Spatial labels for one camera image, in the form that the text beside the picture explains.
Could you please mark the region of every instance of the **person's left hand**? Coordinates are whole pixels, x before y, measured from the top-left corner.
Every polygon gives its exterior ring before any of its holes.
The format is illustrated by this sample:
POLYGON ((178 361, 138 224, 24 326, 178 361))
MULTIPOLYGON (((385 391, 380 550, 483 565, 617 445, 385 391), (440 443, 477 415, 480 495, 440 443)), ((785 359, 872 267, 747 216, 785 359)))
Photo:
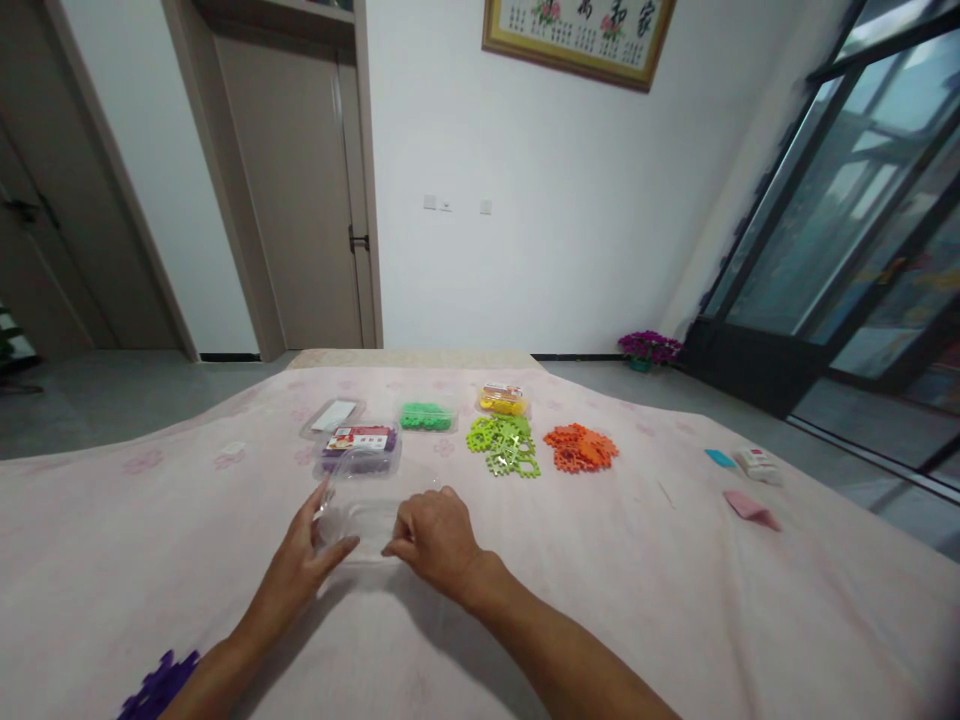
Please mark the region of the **person's left hand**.
POLYGON ((258 650, 266 650, 280 639, 316 597, 327 575, 360 542, 356 536, 346 537, 316 556, 319 537, 313 516, 324 502, 328 484, 329 480, 320 483, 297 511, 257 594, 234 631, 258 650))

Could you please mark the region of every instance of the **pink bedsheet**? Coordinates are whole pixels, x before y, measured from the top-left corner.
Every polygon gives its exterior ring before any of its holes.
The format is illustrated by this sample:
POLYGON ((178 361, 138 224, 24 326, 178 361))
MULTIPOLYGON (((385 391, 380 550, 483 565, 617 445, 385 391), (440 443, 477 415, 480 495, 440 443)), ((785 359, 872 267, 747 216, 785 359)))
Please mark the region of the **pink bedsheet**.
MULTIPOLYGON (((315 486, 303 421, 336 394, 366 397, 367 416, 391 413, 424 383, 460 394, 460 430, 408 433, 407 472, 390 492, 427 476, 454 486, 481 544, 687 720, 916 718, 939 703, 960 570, 782 461, 782 488, 720 468, 703 449, 744 441, 713 421, 541 370, 323 368, 284 372, 129 443, 0 463, 4 717, 113 717, 167 648, 209 649, 315 486), (494 379, 526 388, 537 438, 571 422, 609 435, 613 469, 562 475, 538 442, 542 477, 491 476, 463 435, 476 385, 494 379), (783 532, 739 519, 721 494, 731 489, 769 507, 783 532)), ((341 487, 335 502, 350 494, 341 487)), ((540 714, 483 629, 402 567, 338 572, 240 709, 540 714)))

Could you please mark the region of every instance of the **picture frame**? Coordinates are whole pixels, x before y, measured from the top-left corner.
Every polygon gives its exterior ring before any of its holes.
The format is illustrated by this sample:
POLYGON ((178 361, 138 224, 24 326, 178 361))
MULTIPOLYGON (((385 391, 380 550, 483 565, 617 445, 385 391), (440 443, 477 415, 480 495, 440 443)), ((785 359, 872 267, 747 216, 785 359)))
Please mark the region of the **picture frame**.
POLYGON ((676 0, 485 0, 482 49, 648 93, 676 0))

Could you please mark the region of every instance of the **white wall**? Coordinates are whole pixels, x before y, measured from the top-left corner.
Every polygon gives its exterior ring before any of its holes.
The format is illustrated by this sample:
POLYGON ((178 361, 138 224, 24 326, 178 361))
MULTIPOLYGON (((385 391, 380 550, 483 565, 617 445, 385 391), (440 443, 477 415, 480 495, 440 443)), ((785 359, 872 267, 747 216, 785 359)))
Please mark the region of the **white wall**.
POLYGON ((553 353, 660 326, 806 3, 680 0, 649 95, 481 52, 479 0, 367 5, 385 346, 553 353))
POLYGON ((257 352, 160 2, 62 5, 197 351, 257 352))
POLYGON ((846 0, 806 3, 674 289, 660 332, 683 337, 696 318, 700 299, 713 285, 720 261, 733 245, 733 231, 754 202, 757 182, 776 159, 777 143, 802 109, 804 77, 827 60, 847 7, 846 0))

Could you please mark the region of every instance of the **white card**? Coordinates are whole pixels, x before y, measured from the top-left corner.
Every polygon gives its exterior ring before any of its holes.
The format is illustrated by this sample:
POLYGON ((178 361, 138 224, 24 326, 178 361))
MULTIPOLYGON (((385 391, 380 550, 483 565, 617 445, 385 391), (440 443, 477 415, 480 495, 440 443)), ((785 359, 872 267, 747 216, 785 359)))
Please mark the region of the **white card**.
POLYGON ((353 412, 355 407, 357 407, 357 404, 349 400, 336 400, 333 405, 324 411, 323 415, 317 418, 310 429, 317 432, 336 430, 340 423, 350 417, 350 413, 353 412))

